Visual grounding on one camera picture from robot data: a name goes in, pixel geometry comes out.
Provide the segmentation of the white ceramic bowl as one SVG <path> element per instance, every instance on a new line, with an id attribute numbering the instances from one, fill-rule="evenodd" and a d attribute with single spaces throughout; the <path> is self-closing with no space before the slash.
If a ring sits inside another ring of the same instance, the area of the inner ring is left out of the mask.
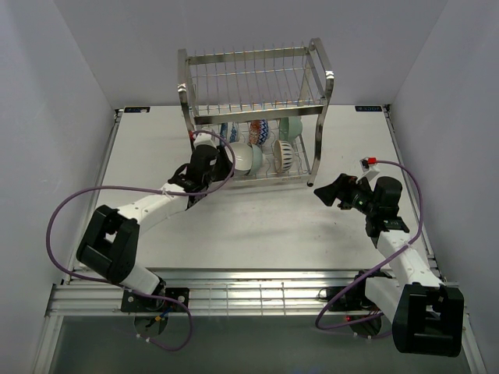
<path id="1" fill-rule="evenodd" d="M 246 175 L 253 164 L 253 149 L 245 143 L 230 143 L 225 148 L 228 159 L 235 165 L 235 176 Z"/>

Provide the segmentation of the light green ceramic bowl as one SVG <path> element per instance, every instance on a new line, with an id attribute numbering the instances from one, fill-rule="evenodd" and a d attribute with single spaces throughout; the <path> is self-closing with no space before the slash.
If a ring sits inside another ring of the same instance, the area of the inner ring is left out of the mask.
<path id="1" fill-rule="evenodd" d="M 247 175 L 255 175 L 263 166 L 265 162 L 265 156 L 261 148 L 257 145 L 249 143 L 252 150 L 252 164 L 250 170 L 246 173 Z"/>

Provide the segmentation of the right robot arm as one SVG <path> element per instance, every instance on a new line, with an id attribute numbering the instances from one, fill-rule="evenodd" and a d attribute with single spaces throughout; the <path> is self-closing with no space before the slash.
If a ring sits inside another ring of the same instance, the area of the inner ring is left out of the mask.
<path id="1" fill-rule="evenodd" d="M 314 193 L 326 206 L 337 204 L 342 210 L 364 214 L 367 236 L 384 257 L 327 306 L 352 290 L 357 307 L 375 305 L 389 319 L 395 347 L 401 353 L 459 356 L 464 297 L 458 288 L 445 285 L 413 247 L 416 238 L 398 215 L 401 182 L 384 176 L 371 187 L 367 178 L 341 174 Z"/>

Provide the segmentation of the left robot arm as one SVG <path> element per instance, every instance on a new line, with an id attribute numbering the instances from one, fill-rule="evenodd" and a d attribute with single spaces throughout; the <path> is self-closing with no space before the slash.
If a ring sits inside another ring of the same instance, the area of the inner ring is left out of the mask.
<path id="1" fill-rule="evenodd" d="M 197 146 L 189 163 L 181 165 L 157 192 L 118 208 L 99 206 L 83 234 L 77 260 L 108 283 L 136 291 L 146 310 L 159 310 L 165 303 L 163 280 L 136 261 L 140 236 L 192 208 L 213 192 L 213 182 L 227 182 L 234 170 L 235 153 L 230 146 Z"/>

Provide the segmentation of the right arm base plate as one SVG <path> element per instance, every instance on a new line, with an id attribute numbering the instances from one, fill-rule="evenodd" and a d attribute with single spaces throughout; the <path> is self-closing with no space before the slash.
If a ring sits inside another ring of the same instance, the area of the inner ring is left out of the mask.
<path id="1" fill-rule="evenodd" d="M 334 328 L 348 326 L 353 335 L 363 339 L 382 339 L 392 335 L 391 329 L 382 332 L 382 311 L 365 296 L 366 280 L 362 280 L 352 288 L 342 294 L 332 305 L 323 308 L 316 317 L 314 326 L 318 330 L 327 330 L 325 326 L 320 326 L 320 319 L 326 311 L 329 312 L 365 312 L 361 316 L 346 316 L 343 323 L 335 325 Z"/>

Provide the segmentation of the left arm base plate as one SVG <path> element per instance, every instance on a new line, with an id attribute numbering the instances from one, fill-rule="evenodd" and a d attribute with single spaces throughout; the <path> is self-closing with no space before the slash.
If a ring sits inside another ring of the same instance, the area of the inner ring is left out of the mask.
<path id="1" fill-rule="evenodd" d="M 189 306 L 189 288 L 165 288 L 161 296 L 181 302 L 185 307 Z M 184 312 L 184 308 L 175 302 L 168 302 L 163 299 L 155 299 L 137 295 L 131 291 L 124 291 L 120 306 L 121 312 Z"/>

